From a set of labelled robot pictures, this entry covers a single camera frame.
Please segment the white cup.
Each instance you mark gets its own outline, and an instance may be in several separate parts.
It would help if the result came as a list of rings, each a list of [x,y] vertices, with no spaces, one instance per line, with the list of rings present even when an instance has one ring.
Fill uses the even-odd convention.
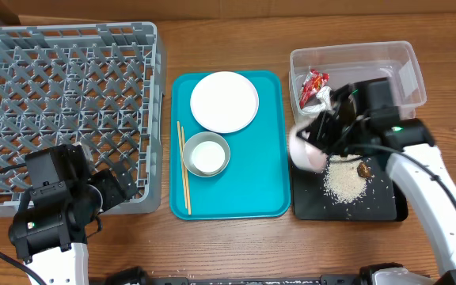
[[[205,141],[198,144],[192,152],[192,164],[202,173],[217,173],[225,161],[225,151],[216,142]]]

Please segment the grey bowl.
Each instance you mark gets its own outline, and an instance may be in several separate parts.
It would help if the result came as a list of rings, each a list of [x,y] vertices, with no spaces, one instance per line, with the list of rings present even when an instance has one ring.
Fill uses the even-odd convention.
[[[195,147],[205,141],[213,141],[218,143],[225,151],[225,161],[222,166],[222,168],[217,172],[213,173],[211,175],[206,175],[202,172],[200,172],[193,164],[192,164],[192,152],[195,149]],[[228,165],[230,161],[230,147],[227,143],[227,141],[221,136],[218,135],[214,132],[209,132],[209,131],[204,131],[200,132],[198,134],[193,135],[186,143],[185,143],[185,165],[188,169],[189,172],[193,173],[194,175],[198,177],[213,177],[217,174],[220,174]]]

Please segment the small white plate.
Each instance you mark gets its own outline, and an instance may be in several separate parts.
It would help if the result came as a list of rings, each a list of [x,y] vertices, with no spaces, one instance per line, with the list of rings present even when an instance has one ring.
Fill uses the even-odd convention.
[[[302,121],[291,128],[288,135],[288,153],[297,168],[321,173],[327,166],[328,155],[297,136],[297,133],[312,121],[312,119]]]

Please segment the red snack wrapper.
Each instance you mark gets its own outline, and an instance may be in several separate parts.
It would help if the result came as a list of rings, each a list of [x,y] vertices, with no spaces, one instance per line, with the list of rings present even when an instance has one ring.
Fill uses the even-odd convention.
[[[328,80],[329,74],[310,68],[309,73],[301,85],[299,95],[300,108],[304,108],[308,101],[314,99],[316,94],[326,85]]]

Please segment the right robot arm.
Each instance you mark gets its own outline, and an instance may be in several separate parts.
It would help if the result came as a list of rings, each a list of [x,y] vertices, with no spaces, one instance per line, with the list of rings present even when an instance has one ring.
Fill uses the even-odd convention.
[[[456,284],[456,185],[430,131],[418,119],[401,118],[384,78],[347,84],[330,100],[330,108],[292,127],[293,164],[319,173],[332,156],[378,156],[427,234],[440,274],[436,282]]]

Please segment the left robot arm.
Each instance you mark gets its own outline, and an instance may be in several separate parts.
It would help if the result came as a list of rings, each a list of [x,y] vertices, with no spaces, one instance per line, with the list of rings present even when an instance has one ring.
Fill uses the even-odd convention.
[[[23,271],[34,284],[87,284],[86,226],[100,222],[102,212],[137,192],[131,174],[125,169],[30,173],[32,187],[25,191],[9,228],[17,256],[0,251],[0,259]]]

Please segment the white napkin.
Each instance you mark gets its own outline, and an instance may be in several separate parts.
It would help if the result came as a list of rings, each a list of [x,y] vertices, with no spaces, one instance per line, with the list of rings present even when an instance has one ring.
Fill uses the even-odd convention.
[[[315,94],[315,98],[306,103],[306,105],[302,108],[302,111],[307,114],[313,114],[331,110],[331,91],[332,89],[329,86],[322,87],[320,91]]]

